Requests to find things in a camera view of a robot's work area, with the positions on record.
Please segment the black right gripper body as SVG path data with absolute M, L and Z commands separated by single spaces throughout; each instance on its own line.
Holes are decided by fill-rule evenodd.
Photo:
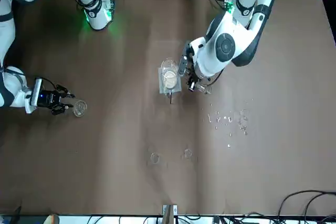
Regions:
M 41 108 L 54 108 L 61 106 L 61 93 L 54 90 L 42 90 L 39 92 L 37 99 L 37 106 Z

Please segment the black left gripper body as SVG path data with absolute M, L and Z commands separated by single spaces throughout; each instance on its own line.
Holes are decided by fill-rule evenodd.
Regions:
M 196 75 L 196 73 L 194 72 L 187 72 L 185 74 L 185 77 L 187 79 L 187 86 L 188 86 L 188 89 L 191 91 L 191 92 L 194 92 L 195 89 L 196 89 L 196 85 L 197 83 L 199 82 L 199 78 L 198 76 Z

